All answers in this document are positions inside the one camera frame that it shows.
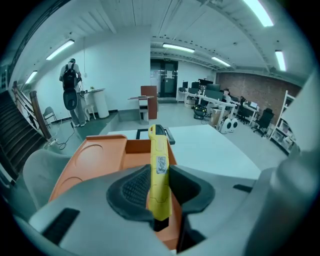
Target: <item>orange tray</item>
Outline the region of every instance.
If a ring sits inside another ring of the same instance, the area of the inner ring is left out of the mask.
[[[169,164],[176,165],[176,159],[169,142]],[[128,140],[124,135],[88,136],[65,166],[50,196],[49,202],[74,185],[119,172],[128,168],[150,164],[151,140]],[[170,249],[177,247],[181,225],[181,207],[172,193],[172,215],[169,226],[155,232],[156,236]]]

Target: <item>black backpack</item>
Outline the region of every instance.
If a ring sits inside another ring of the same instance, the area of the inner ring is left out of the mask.
[[[74,70],[74,63],[72,63],[71,68],[68,68],[68,64],[65,65],[65,70],[62,76],[63,89],[65,91],[74,90],[77,85],[77,75]]]

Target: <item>black bag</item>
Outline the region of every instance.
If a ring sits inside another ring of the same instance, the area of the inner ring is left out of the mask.
[[[74,70],[74,63],[72,64],[71,68],[68,68],[68,64],[65,65],[65,70],[62,76],[63,82],[63,90],[74,90],[77,86],[77,75],[76,71]]]
[[[77,86],[77,76],[74,70],[74,63],[71,68],[68,68],[68,64],[65,65],[65,71],[62,76],[63,82],[63,102],[67,110],[71,111],[77,107],[77,92],[75,87]]]

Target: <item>fluorescent light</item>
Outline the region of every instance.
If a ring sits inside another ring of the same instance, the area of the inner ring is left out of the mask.
[[[286,71],[286,63],[285,63],[285,57],[284,57],[284,53],[281,50],[276,50],[275,51],[275,56],[278,60],[279,63],[279,68],[281,71]]]
[[[31,82],[32,78],[34,78],[37,73],[38,73],[38,71],[33,71],[25,83],[29,84]]]
[[[243,0],[243,1],[250,7],[250,9],[258,17],[258,19],[260,20],[260,22],[264,27],[271,27],[274,25],[267,11],[258,0]]]
[[[195,50],[194,49],[190,49],[190,48],[186,48],[186,47],[181,47],[178,45],[174,45],[174,44],[168,44],[168,43],[164,43],[162,45],[162,47],[164,48],[170,48],[170,49],[176,49],[176,50],[181,50],[181,51],[186,51],[188,53],[193,53]]]
[[[212,57],[211,59],[217,61],[217,62],[220,62],[222,63],[223,65],[227,66],[227,67],[231,67],[228,63],[224,62],[223,60],[217,58],[217,57]]]
[[[74,43],[75,43],[75,41],[70,39],[64,45],[62,45],[58,49],[56,49],[48,58],[46,58],[46,60],[48,60],[48,61],[52,60],[58,53],[62,52],[64,49],[66,49],[70,45],[73,45]]]

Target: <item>yellow tool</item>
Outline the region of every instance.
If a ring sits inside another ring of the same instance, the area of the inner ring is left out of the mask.
[[[151,184],[148,208],[155,218],[155,231],[169,224],[172,214],[171,190],[169,187],[169,156],[165,129],[153,124],[148,130],[151,140]]]

